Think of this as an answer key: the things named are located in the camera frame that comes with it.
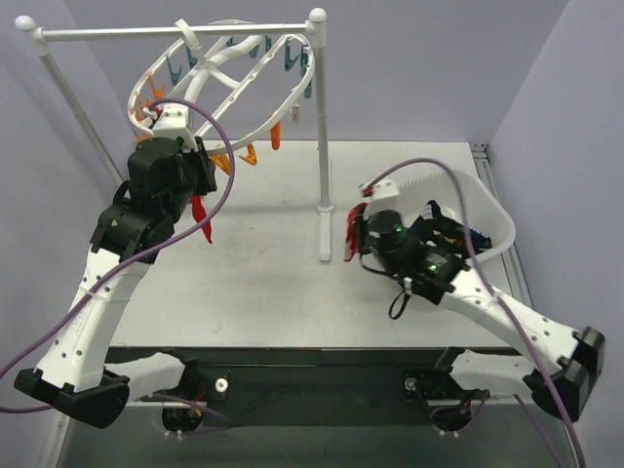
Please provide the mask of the red santa sock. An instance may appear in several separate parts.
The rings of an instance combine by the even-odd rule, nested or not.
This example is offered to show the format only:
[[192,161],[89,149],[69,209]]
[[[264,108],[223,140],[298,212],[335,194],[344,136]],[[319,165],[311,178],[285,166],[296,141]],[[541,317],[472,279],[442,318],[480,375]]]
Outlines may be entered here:
[[207,242],[209,244],[212,244],[213,243],[212,224],[209,221],[205,221],[205,218],[207,217],[208,214],[203,205],[202,197],[199,195],[192,196],[190,200],[190,205],[191,205],[191,213],[192,213],[193,219],[195,220],[196,223],[202,224],[201,230],[203,232],[203,235],[205,239],[207,240]]
[[367,207],[366,202],[359,203],[353,207],[346,218],[346,236],[343,261],[349,262],[355,254],[360,252],[361,245],[361,227],[363,222],[363,214]]

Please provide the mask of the black blue patterned sock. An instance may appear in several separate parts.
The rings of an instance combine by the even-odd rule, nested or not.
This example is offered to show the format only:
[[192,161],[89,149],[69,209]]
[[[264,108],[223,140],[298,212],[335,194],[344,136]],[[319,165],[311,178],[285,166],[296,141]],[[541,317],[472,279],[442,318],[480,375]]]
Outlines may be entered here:
[[464,257],[469,255],[464,226],[443,215],[440,205],[435,200],[427,202],[420,215],[409,227],[409,233],[420,239],[444,239]]

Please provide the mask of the orange clothespin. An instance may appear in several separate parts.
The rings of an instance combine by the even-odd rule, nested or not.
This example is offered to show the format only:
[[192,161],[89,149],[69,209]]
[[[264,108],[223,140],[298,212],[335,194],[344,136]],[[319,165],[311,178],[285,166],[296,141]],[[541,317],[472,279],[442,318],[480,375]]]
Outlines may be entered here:
[[240,155],[239,158],[251,166],[256,166],[258,160],[254,145],[250,143],[246,146],[246,149],[247,153],[245,155]]
[[281,139],[281,129],[282,129],[281,122],[278,121],[277,123],[275,123],[271,127],[270,132],[269,132],[271,148],[274,151],[279,150],[280,147],[281,147],[281,141],[282,141],[282,139]]

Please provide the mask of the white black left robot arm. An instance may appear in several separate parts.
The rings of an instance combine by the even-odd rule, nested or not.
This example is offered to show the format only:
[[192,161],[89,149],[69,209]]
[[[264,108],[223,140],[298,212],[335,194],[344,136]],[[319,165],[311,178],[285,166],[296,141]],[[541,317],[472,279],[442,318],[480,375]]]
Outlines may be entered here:
[[191,199],[217,189],[215,165],[204,143],[155,137],[136,145],[129,177],[98,217],[85,271],[54,343],[39,363],[21,370],[17,390],[55,410],[102,429],[126,404],[166,391],[185,401],[199,384],[197,362],[173,349],[107,364],[120,319],[150,266],[155,246],[169,244]]

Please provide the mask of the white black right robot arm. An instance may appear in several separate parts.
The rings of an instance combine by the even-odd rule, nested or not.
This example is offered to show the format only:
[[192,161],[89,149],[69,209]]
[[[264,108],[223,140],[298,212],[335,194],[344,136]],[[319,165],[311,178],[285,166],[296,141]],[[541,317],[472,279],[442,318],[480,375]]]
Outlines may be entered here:
[[490,239],[480,232],[441,214],[421,214],[405,226],[394,210],[366,210],[360,205],[348,217],[348,258],[373,255],[380,265],[375,274],[399,286],[398,302],[424,298],[469,319],[520,354],[514,359],[456,352],[432,374],[439,395],[452,398],[464,389],[487,388],[527,394],[548,414],[579,420],[604,368],[603,333],[553,321],[485,282],[468,250],[490,249]]

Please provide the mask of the white round sock hanger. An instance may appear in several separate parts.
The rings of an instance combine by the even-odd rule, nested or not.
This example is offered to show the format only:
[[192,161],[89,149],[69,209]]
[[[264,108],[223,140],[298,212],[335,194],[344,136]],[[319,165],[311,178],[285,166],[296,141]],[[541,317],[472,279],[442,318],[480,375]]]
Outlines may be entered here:
[[[233,142],[239,149],[269,135],[271,127],[308,96],[320,73],[321,52],[327,45],[327,18],[322,9],[313,10],[304,24],[257,24],[238,19],[220,20],[206,26],[192,26],[179,19],[170,28],[138,31],[141,35],[171,33],[173,44],[142,73],[127,104],[127,114],[138,141],[153,136],[152,119],[145,109],[160,112],[164,98],[195,102],[208,84],[220,84],[228,90],[223,101],[211,113],[219,120],[257,80],[261,71],[283,54],[286,69],[299,69],[297,84],[284,101],[256,129]],[[215,125],[205,121],[195,127],[189,115],[189,127],[195,137],[204,138]]]

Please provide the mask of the white plastic basket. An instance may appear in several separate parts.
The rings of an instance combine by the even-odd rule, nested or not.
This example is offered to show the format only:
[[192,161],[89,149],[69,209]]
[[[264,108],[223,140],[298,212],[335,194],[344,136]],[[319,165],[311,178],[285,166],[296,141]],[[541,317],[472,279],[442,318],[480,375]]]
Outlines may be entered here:
[[448,174],[437,170],[398,185],[396,211],[404,225],[410,227],[418,218],[451,219],[490,240],[489,248],[475,248],[477,260],[490,260],[504,253],[515,240],[514,221],[477,177],[458,169],[453,172],[464,197],[467,219],[461,217],[456,189]]

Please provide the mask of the white clothespin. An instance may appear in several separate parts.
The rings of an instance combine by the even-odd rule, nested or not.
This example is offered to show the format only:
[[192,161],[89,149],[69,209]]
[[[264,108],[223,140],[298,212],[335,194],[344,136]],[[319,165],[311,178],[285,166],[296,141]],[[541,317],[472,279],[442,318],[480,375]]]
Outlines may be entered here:
[[300,119],[300,105],[298,103],[291,107],[291,122],[298,123]]

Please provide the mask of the white drying rack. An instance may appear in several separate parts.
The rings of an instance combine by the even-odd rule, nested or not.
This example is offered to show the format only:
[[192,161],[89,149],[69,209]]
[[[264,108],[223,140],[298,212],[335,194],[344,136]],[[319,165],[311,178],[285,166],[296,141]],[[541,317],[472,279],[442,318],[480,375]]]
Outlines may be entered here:
[[[164,27],[135,27],[135,28],[97,28],[97,29],[46,29],[36,24],[35,20],[29,16],[19,16],[15,20],[15,26],[17,30],[28,34],[33,41],[37,55],[46,67],[51,78],[55,82],[59,91],[61,92],[64,100],[69,105],[70,109],[74,113],[74,116],[82,128],[92,147],[96,151],[97,156],[102,161],[108,172],[112,175],[115,181],[121,181],[122,176],[113,162],[108,151],[103,146],[103,143],[89,120],[86,112],[79,103],[77,96],[75,96],[69,83],[61,73],[58,65],[53,59],[52,53],[49,50],[49,45],[52,42],[79,42],[79,41],[96,41],[96,40],[108,40],[108,39],[134,39],[140,37],[168,37],[176,38],[171,33],[159,33],[156,35],[141,35],[138,33],[140,29],[144,30],[160,30],[163,28],[170,28],[172,26]],[[313,88],[308,96],[314,96],[316,98],[317,105],[317,128],[318,128],[318,157],[319,157],[319,184],[320,184],[320,200],[317,205],[317,210],[320,216],[320,259],[323,262],[328,262],[332,258],[332,164],[329,156],[329,142],[328,142],[328,125],[327,125],[327,111],[326,111],[326,77],[325,77],[325,49],[321,52],[320,58],[320,73],[313,81]],[[181,105],[192,104],[194,102],[186,101],[180,98],[164,98],[163,103],[179,103]],[[216,126],[218,120],[215,120],[211,114],[206,118],[206,121],[210,121]]]

